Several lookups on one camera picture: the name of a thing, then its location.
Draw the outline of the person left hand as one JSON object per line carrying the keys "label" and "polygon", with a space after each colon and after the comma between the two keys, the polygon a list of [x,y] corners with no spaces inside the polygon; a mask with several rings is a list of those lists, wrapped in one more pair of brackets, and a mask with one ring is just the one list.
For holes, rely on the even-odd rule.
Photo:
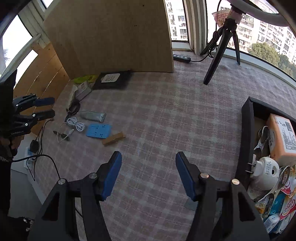
{"label": "person left hand", "polygon": [[25,136],[18,136],[12,140],[1,137],[1,156],[7,158],[14,157],[17,154],[17,149],[24,137]]}

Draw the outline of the left forearm black sleeve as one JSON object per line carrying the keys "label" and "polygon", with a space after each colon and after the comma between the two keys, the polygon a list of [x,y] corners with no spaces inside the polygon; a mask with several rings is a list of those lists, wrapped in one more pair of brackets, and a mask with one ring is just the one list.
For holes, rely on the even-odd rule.
{"label": "left forearm black sleeve", "polygon": [[34,220],[9,216],[12,158],[1,148],[1,240],[28,240]]}

